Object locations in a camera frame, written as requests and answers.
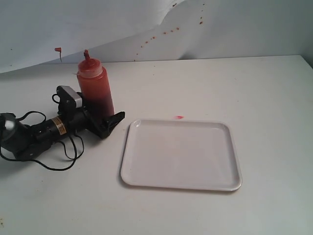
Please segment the plastic tray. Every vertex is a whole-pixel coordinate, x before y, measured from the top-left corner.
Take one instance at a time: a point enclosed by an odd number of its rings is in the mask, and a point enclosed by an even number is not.
[[[133,186],[221,191],[242,183],[229,128],[182,120],[134,121],[121,177]]]

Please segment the white wall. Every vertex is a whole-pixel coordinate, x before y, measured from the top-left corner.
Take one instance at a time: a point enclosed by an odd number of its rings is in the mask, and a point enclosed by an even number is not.
[[[190,0],[154,30],[90,53],[103,62],[302,54],[313,64],[313,0]]]

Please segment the tray rim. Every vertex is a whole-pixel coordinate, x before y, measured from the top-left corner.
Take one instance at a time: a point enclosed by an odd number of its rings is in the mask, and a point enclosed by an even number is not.
[[[129,148],[129,136],[130,136],[130,132],[131,130],[135,129],[135,123],[138,121],[164,121],[164,122],[193,122],[193,123],[211,123],[211,124],[221,124],[222,126],[224,126],[230,135],[230,140],[231,140],[231,144],[232,144],[232,149],[233,149],[233,153],[234,153],[234,158],[235,158],[235,162],[236,162],[236,167],[237,167],[237,172],[238,172],[238,183],[236,186],[232,187],[232,188],[201,188],[201,187],[176,187],[176,186],[150,186],[150,185],[144,185],[144,184],[136,184],[134,182],[131,182],[127,179],[127,177],[125,176],[125,163],[124,163],[124,158],[126,156],[127,150]],[[231,129],[229,128],[229,126],[221,121],[207,121],[207,120],[188,120],[188,119],[177,119],[177,120],[172,120],[172,119],[161,119],[161,118],[138,118],[134,121],[132,121],[129,125],[129,129],[127,132],[127,138],[125,141],[125,148],[124,148],[124,154],[123,154],[123,159],[122,159],[122,165],[120,168],[120,177],[123,180],[124,183],[130,185],[130,186],[135,186],[135,187],[145,187],[145,188],[169,188],[169,189],[182,189],[182,190],[203,190],[203,191],[224,191],[224,192],[232,192],[232,191],[236,191],[238,190],[241,186],[242,186],[242,174],[241,174],[241,169],[239,166],[239,160],[238,160],[238,156],[237,156],[237,151],[236,151],[236,147],[233,141],[233,134]]]

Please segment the red splatter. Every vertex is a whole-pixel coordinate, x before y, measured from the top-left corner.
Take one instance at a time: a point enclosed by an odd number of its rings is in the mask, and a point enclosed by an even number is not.
[[[184,116],[175,116],[174,119],[183,119]]]
[[[56,48],[54,49],[54,51],[60,53],[60,60],[61,60],[61,62],[62,62],[62,57],[61,57],[62,48],[61,48],[61,47],[56,47]]]

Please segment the tabletop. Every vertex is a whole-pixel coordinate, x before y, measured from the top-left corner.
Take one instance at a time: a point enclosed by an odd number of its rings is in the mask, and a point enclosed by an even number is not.
[[[83,132],[85,153],[65,172],[0,159],[1,235],[312,234],[313,70],[301,56],[104,66],[115,110],[125,111],[125,119],[103,141]],[[1,112],[56,116],[51,95],[58,85],[78,91],[76,72],[76,64],[62,64],[0,74]],[[122,182],[130,123],[174,116],[228,125],[243,178],[237,191]],[[31,115],[24,122],[40,120]],[[39,159],[69,164],[61,145]]]

